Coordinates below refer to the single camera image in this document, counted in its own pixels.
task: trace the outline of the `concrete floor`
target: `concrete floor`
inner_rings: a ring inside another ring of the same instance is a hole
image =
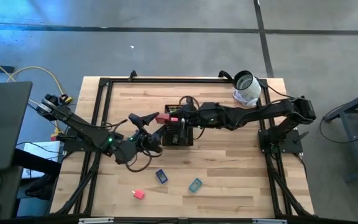
[[[358,0],[260,0],[266,29],[358,30]],[[0,22],[66,26],[199,27],[257,29],[252,0],[0,0]],[[267,35],[275,77],[290,95],[313,102],[318,120],[358,95],[358,36]],[[250,70],[266,77],[259,34],[0,31],[0,64],[45,67],[78,96],[85,75],[215,77],[220,70]],[[18,80],[34,83],[32,98],[58,93],[45,73],[28,70]],[[0,82],[6,76],[0,73]],[[323,139],[318,123],[300,126],[315,213],[358,220],[358,182],[346,145]],[[325,126],[345,141],[339,123]],[[20,141],[48,141],[53,126],[26,112]]]

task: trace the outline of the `yellow cable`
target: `yellow cable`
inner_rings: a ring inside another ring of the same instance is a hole
[[[14,73],[12,73],[12,74],[9,74],[4,68],[2,68],[2,67],[0,66],[0,69],[9,77],[9,78],[6,80],[6,82],[9,82],[10,79],[12,79],[12,81],[16,82],[16,80],[13,78],[13,76],[19,74],[20,72],[22,72],[22,71],[24,71],[24,70],[26,70],[26,69],[30,69],[30,68],[43,70],[43,71],[45,71],[46,73],[48,73],[50,76],[52,76],[52,78],[53,78],[53,79],[55,80],[55,82],[56,82],[57,87],[58,87],[59,90],[60,90],[60,93],[61,93],[62,95],[64,94],[64,92],[63,92],[63,90],[62,90],[62,87],[60,86],[59,81],[57,80],[56,76],[55,76],[52,72],[50,72],[50,71],[48,71],[48,70],[46,70],[46,69],[44,69],[44,68],[42,68],[42,67],[29,66],[29,67],[26,67],[26,68],[22,68],[22,69],[20,69],[20,70],[14,72]],[[39,104],[39,103],[36,102],[35,100],[29,99],[29,101],[30,101],[31,103],[36,104],[36,105]]]
[[[19,74],[20,72],[22,72],[22,71],[24,71],[24,70],[27,70],[27,69],[30,69],[30,68],[43,70],[43,71],[45,71],[46,73],[48,73],[50,76],[52,76],[52,78],[55,80],[55,83],[56,83],[57,87],[58,87],[59,90],[60,90],[60,93],[61,93],[62,95],[64,94],[64,92],[63,92],[63,90],[62,90],[62,87],[60,86],[59,81],[57,80],[56,76],[55,76],[52,72],[50,72],[50,71],[48,71],[48,70],[46,70],[46,69],[44,69],[44,68],[42,68],[42,67],[28,66],[28,67],[26,67],[26,68],[22,68],[22,69],[20,69],[20,70],[18,70],[18,71],[16,71],[16,72],[12,73],[12,75],[10,75],[9,78],[8,78],[6,81],[9,82],[10,79],[12,79],[13,81],[15,81],[15,79],[13,79],[13,76],[14,76],[14,75]]]

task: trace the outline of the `pink block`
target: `pink block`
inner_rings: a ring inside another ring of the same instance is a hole
[[[144,197],[144,192],[142,190],[135,190],[132,191],[132,193],[134,193],[134,197],[137,199],[143,199]]]

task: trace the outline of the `wooden table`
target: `wooden table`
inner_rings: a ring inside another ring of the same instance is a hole
[[[75,113],[91,121],[100,77],[84,77]],[[269,78],[268,84],[286,93],[281,78]],[[177,104],[184,95],[194,96],[200,104],[215,101],[226,106],[241,106],[232,97],[228,84],[189,83],[115,83],[109,108],[108,122],[116,123],[130,113],[144,116],[163,112],[164,105]],[[103,110],[102,97],[98,124]],[[271,100],[282,96],[270,91]],[[283,118],[276,118],[279,123]],[[156,130],[153,121],[146,129]],[[166,147],[163,155],[153,158],[148,169],[129,172],[117,165],[113,157],[103,156],[94,193],[92,216],[111,217],[273,217],[272,199],[264,156],[257,140],[259,122],[249,123],[236,131],[206,129],[192,147]],[[125,136],[134,133],[131,122],[117,132]],[[200,133],[195,129],[195,136]],[[62,207],[78,185],[83,152],[65,159],[58,179],[51,212]],[[138,155],[133,168],[140,168],[148,157]],[[313,213],[308,184],[301,162],[292,154],[283,155],[287,184],[304,208]],[[163,169],[168,182],[160,184],[155,172]],[[195,194],[188,190],[195,178],[203,186]],[[133,197],[132,190],[142,189],[145,198]],[[282,193],[277,186],[280,208],[284,212]],[[85,189],[82,209],[86,205]]]

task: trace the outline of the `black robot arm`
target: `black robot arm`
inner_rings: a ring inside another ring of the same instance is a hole
[[[226,128],[231,131],[241,128],[251,121],[286,116],[289,129],[298,124],[310,124],[316,119],[313,107],[309,100],[304,98],[284,99],[274,101],[260,108],[231,108],[219,103],[203,103],[196,111],[184,111],[186,123],[192,127]]]
[[[285,116],[286,119],[278,126],[270,127],[265,134],[264,141],[268,143],[278,143],[286,138],[287,134],[299,124],[310,124],[316,119],[313,106],[310,100],[301,98],[287,98],[273,101],[265,106],[256,108],[232,108],[222,106],[219,103],[205,102],[198,109],[194,102],[198,102],[191,96],[184,96],[186,104],[181,109],[170,113],[170,116],[178,118],[177,121],[161,121],[170,126],[176,126],[180,130],[175,137],[175,143],[169,145],[188,146],[191,145],[191,128],[226,128],[236,130],[245,126],[248,122],[258,121],[269,118]]]
[[[74,114],[57,96],[46,95],[36,110],[39,115],[49,121],[59,120],[70,127],[69,136],[60,135],[59,140],[68,143],[77,142],[80,147],[76,147],[76,151],[101,152],[107,156],[115,155],[118,164],[128,163],[138,152],[148,154],[150,154],[150,151],[162,152],[159,146],[162,136],[161,130],[149,134],[144,129],[144,125],[149,125],[158,115],[158,112],[144,117],[130,114],[129,120],[137,126],[138,130],[132,137],[124,139],[122,134],[115,132],[116,128],[113,131],[109,131],[107,128],[118,127],[127,120],[107,126],[89,124]]]

